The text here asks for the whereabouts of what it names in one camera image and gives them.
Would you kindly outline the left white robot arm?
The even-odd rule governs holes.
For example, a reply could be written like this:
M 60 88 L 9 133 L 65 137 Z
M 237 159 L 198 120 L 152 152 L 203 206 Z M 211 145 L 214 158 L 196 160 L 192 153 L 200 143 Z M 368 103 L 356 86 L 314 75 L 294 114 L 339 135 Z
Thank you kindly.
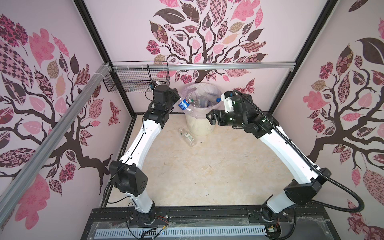
M 155 220 L 155 203 L 146 191 L 148 177 L 142 168 L 149 149 L 178 100 L 180 95 L 177 89 L 166 85 L 154 87 L 153 100 L 142 118 L 138 135 L 126 153 L 110 164 L 110 183 L 131 199 L 138 217 L 147 224 Z

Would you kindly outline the Fiji red flower bottle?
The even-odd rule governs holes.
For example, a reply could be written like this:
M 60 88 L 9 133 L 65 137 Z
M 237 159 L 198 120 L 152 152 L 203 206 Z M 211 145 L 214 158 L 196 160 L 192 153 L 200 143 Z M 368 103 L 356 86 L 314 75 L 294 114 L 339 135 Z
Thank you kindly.
M 211 93 L 206 93 L 206 98 L 208 99 L 208 101 L 212 104 L 218 104 L 221 102 L 221 98 L 220 96 L 218 95 L 215 95 L 215 94 L 211 94 Z

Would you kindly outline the green label clear bottle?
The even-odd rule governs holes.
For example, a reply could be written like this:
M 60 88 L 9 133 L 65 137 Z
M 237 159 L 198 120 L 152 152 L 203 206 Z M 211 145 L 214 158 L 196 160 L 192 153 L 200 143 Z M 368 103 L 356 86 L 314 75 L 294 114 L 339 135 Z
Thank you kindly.
M 190 146 L 193 147 L 197 142 L 195 137 L 191 135 L 191 133 L 184 128 L 179 129 L 179 134 L 182 136 L 183 140 Z

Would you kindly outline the blue label blue cap bottle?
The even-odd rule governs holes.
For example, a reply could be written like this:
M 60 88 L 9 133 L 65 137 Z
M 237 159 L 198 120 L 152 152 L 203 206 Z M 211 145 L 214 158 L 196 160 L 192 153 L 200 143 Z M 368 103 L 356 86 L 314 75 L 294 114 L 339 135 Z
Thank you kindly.
M 193 110 L 191 109 L 191 105 L 194 103 L 194 99 L 192 97 L 186 97 L 183 100 L 180 100 L 178 106 L 179 108 L 186 113 L 191 113 Z

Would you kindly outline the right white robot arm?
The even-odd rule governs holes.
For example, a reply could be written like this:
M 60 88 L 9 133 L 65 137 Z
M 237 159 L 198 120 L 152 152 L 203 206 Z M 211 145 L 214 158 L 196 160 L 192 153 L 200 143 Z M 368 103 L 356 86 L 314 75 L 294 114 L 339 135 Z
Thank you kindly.
M 295 205 L 309 203 L 326 182 L 319 174 L 331 175 L 326 168 L 311 169 L 311 162 L 301 156 L 301 151 L 293 149 L 293 142 L 288 139 L 271 114 L 259 112 L 252 108 L 248 111 L 212 110 L 206 118 L 211 125 L 232 126 L 253 134 L 267 145 L 289 169 L 294 179 L 284 190 L 269 197 L 262 205 L 260 212 L 266 222 L 272 222 L 283 210 Z

